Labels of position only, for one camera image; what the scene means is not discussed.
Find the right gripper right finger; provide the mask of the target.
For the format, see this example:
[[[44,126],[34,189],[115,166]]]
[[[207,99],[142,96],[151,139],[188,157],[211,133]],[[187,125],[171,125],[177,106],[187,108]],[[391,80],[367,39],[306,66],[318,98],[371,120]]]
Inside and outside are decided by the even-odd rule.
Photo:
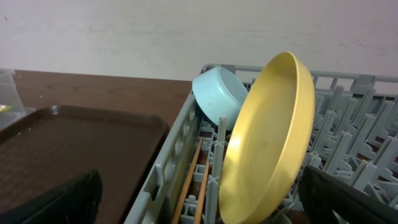
[[[338,214],[349,223],[397,224],[396,209],[312,166],[304,168],[298,194],[311,223],[338,223]]]

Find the green orange snack wrapper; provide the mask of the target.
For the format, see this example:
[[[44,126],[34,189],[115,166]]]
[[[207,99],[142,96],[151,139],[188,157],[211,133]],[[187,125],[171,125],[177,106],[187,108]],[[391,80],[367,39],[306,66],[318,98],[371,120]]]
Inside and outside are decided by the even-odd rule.
[[[0,105],[0,112],[4,113],[12,109],[12,106],[9,105]]]

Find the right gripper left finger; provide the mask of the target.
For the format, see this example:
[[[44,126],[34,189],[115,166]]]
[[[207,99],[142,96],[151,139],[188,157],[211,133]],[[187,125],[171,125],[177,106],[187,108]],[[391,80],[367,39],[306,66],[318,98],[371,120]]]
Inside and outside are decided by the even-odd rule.
[[[88,170],[10,211],[1,223],[82,223],[96,220],[103,183],[96,169]]]

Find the yellow plate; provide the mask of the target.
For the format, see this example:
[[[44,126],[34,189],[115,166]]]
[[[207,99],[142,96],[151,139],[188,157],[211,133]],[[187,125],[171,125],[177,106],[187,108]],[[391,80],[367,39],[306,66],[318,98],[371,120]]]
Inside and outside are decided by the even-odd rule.
[[[303,163],[315,118],[315,87],[291,52],[277,54],[246,97],[221,171],[224,223],[259,223],[283,201]]]

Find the wooden chopstick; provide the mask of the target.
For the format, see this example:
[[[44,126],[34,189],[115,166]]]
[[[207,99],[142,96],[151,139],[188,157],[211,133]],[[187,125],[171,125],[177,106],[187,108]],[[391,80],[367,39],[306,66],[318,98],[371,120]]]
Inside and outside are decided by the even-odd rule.
[[[207,161],[206,162],[206,166],[205,166],[205,171],[204,171],[204,174],[203,174],[203,180],[202,180],[202,183],[201,183],[200,193],[199,193],[199,196],[198,196],[198,202],[197,202],[197,209],[195,211],[194,224],[200,224],[201,223],[209,168],[210,168],[210,162]]]
[[[180,196],[178,198],[178,202],[177,202],[177,205],[175,207],[175,212],[174,212],[174,215],[172,217],[172,221],[170,222],[171,224],[178,224],[179,223],[180,216],[181,216],[181,211],[182,211],[182,208],[183,208],[184,203],[185,203],[185,199],[186,199],[186,196],[187,196],[187,192],[189,190],[190,182],[191,182],[191,180],[193,178],[193,173],[194,173],[195,168],[196,168],[196,164],[197,164],[199,153],[201,151],[202,144],[203,144],[203,138],[200,138],[200,141],[198,143],[196,151],[195,151],[195,153],[193,155],[192,162],[191,162],[190,168],[188,170],[188,174],[187,174],[187,176],[185,178],[185,182],[183,184]]]

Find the light blue bowl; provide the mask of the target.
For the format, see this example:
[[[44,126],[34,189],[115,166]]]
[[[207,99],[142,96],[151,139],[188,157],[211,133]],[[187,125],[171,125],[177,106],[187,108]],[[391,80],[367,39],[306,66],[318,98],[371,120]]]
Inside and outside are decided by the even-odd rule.
[[[226,129],[234,128],[238,114],[248,95],[239,78],[228,69],[214,67],[192,81],[195,99],[204,114],[216,125],[227,120]]]

